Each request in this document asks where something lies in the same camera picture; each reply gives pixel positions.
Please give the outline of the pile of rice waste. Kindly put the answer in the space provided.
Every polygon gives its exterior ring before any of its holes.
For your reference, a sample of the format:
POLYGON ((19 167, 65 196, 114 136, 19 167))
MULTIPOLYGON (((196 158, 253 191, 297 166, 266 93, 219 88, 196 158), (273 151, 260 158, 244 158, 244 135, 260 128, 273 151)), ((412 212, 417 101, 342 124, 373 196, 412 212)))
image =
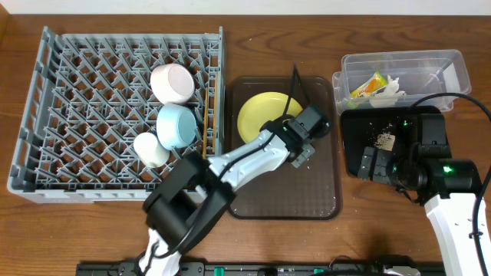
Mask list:
POLYGON ((391 151, 394 147, 396 136, 394 126, 388 122, 371 123, 369 145, 379 150, 391 151))

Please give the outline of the white cup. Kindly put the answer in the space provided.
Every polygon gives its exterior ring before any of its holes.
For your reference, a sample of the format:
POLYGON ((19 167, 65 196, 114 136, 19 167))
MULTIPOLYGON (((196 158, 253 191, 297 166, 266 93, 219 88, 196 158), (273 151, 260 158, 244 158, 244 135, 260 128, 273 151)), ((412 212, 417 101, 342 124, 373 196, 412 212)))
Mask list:
POLYGON ((140 161, 150 168, 163 166, 170 157, 170 152, 160 144, 153 133, 139 134, 133 142, 133 148, 140 161))

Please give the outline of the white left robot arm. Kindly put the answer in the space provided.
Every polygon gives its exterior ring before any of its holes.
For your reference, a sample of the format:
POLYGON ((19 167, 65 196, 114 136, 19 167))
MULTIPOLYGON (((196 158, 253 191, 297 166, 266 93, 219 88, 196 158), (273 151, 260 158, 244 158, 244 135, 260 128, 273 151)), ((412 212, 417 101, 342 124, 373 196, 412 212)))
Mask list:
POLYGON ((212 230, 245 184, 279 168, 299 166, 329 125, 284 115, 265 123, 250 143, 221 156, 187 155, 144 201, 149 245, 142 275, 175 275, 180 258, 212 230))

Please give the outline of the black waste tray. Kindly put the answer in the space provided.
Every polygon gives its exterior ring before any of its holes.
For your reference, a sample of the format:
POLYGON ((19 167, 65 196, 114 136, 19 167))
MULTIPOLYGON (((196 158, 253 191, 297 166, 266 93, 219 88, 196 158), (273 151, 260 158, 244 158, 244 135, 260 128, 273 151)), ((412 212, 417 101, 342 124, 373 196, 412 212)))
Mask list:
POLYGON ((358 170, 361 164, 361 157, 365 147, 369 145, 369 134, 371 132, 371 123, 388 122, 394 126, 394 135, 396 136, 395 144, 391 152, 397 156, 407 153, 400 128, 402 119, 409 114, 418 113, 440 113, 436 107, 390 107, 375 108, 365 110, 347 110, 341 115, 341 136, 343 140, 346 164, 348 174, 358 177, 358 170))

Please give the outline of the crumpled white tissue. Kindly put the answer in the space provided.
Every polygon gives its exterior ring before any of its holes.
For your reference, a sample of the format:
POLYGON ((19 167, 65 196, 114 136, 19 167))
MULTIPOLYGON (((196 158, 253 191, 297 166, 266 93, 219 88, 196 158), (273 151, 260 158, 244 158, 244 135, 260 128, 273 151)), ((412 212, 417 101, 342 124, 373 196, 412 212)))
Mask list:
POLYGON ((392 79, 388 75, 387 81, 387 86, 381 92, 377 92, 375 95, 369 97, 369 104, 373 108, 394 107, 398 99, 406 94, 404 90, 400 89, 398 77, 392 79))

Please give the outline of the yellow orange snack wrapper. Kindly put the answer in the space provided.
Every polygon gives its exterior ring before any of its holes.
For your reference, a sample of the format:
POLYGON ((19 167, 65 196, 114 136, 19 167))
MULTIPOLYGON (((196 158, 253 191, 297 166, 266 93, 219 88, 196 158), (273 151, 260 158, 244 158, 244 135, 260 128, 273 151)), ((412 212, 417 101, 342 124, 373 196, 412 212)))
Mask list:
POLYGON ((388 80, 379 72, 376 71, 371 78, 365 81, 360 87, 351 92, 352 97, 370 97, 378 90, 385 88, 388 85, 388 80))

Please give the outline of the dark brown serving tray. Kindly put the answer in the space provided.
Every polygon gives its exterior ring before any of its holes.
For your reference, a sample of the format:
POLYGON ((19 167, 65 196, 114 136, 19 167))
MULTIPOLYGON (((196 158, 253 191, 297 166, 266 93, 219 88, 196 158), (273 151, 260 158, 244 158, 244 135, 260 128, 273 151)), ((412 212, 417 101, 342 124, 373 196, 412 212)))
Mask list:
MULTIPOLYGON (((313 142, 315 152, 298 168, 284 163, 239 189, 229 213, 238 219, 329 220, 342 209, 338 114, 332 85, 322 77, 303 77, 309 99, 330 120, 330 133, 313 142)), ((237 128, 242 105, 262 92, 288 93, 289 77, 240 77, 226 89, 225 151, 244 144, 237 128)))

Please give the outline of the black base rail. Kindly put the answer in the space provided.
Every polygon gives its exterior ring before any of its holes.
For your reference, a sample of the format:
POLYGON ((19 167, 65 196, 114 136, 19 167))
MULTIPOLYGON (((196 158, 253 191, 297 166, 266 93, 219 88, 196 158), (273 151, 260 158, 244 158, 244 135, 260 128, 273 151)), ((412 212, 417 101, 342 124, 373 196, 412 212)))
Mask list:
POLYGON ((408 256, 386 255, 371 261, 339 255, 327 263, 210 263, 203 259, 186 258, 179 263, 178 275, 253 276, 253 275, 445 275, 441 263, 416 263, 408 256))

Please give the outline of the clear plastic waste bin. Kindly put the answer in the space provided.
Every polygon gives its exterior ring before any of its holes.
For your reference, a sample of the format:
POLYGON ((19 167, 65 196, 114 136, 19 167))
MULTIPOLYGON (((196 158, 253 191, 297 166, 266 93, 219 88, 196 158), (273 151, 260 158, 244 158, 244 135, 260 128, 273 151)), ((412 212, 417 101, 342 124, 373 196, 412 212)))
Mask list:
POLYGON ((392 51, 347 54, 341 59, 341 71, 334 73, 332 84, 338 113, 373 108, 369 97, 352 97, 351 92, 379 71, 386 79, 399 78, 406 94, 394 107, 409 107, 431 94, 469 94, 470 76, 458 50, 392 51))

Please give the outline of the grey plastic dishwasher rack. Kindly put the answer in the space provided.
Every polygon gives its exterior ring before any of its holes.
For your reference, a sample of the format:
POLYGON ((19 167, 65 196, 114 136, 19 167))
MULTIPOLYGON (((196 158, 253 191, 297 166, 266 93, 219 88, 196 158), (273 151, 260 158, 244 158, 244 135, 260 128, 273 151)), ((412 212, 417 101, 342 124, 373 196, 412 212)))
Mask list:
POLYGON ((215 34, 55 34, 42 32, 8 174, 8 191, 36 203, 142 201, 188 153, 203 153, 209 88, 207 157, 224 150, 226 46, 215 34), (133 141, 154 131, 161 107, 150 87, 157 66, 181 64, 193 76, 187 106, 195 140, 172 149, 160 168, 139 160, 133 141), (216 153, 213 97, 219 74, 216 153))

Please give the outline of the wooden chopstick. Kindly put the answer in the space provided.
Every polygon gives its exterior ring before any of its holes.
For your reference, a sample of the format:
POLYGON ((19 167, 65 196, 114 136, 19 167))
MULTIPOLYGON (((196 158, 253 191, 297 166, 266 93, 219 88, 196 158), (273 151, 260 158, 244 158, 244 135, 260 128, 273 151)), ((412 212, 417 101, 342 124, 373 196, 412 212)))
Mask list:
POLYGON ((207 133, 208 133, 208 110, 209 110, 209 88, 206 88, 205 91, 205 100, 204 100, 204 108, 203 108, 203 158, 206 158, 207 153, 207 133))
POLYGON ((218 120, 218 112, 217 112, 217 107, 219 106, 217 104, 218 102, 218 96, 219 96, 219 92, 218 92, 218 88, 219 88, 219 74, 216 73, 216 77, 215 77, 215 84, 214 84, 214 97, 213 97, 213 138, 212 138, 212 141, 213 141, 213 152, 214 154, 216 153, 216 134, 217 134, 217 120, 218 120))

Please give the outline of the white pink-rimmed bowl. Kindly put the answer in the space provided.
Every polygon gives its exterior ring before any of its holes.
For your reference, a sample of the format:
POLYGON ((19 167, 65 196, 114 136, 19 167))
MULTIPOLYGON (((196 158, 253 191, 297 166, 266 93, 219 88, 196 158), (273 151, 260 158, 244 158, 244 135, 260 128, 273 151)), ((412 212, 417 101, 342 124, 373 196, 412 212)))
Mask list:
POLYGON ((162 104, 184 104, 195 91, 193 76, 181 64, 157 66, 151 72, 150 87, 162 104))

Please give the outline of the light blue cup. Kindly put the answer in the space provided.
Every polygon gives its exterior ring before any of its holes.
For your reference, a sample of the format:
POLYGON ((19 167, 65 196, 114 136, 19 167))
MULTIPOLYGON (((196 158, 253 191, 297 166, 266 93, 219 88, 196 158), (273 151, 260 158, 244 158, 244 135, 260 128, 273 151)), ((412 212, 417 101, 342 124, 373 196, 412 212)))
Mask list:
POLYGON ((196 137, 196 118, 184 106, 169 103, 163 105, 157 115, 157 137, 167 150, 189 146, 196 137))

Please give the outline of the yellow plate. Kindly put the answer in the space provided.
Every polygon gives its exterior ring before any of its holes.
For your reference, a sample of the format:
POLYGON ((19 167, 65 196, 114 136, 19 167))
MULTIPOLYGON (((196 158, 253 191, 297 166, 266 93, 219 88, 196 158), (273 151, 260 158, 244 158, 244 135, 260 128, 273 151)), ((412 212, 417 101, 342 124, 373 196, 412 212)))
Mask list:
POLYGON ((288 95, 264 92, 248 99, 241 107, 237 129, 244 143, 252 142, 267 121, 273 121, 284 113, 288 95))

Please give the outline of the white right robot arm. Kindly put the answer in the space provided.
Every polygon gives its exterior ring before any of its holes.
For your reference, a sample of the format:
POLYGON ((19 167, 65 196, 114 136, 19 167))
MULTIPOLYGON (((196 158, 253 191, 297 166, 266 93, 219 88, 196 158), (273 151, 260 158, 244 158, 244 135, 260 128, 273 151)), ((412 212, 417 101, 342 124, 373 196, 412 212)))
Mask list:
POLYGON ((446 274, 490 274, 485 182, 473 161, 454 159, 448 146, 413 145, 401 156, 367 147, 358 178, 393 186, 424 207, 446 274))

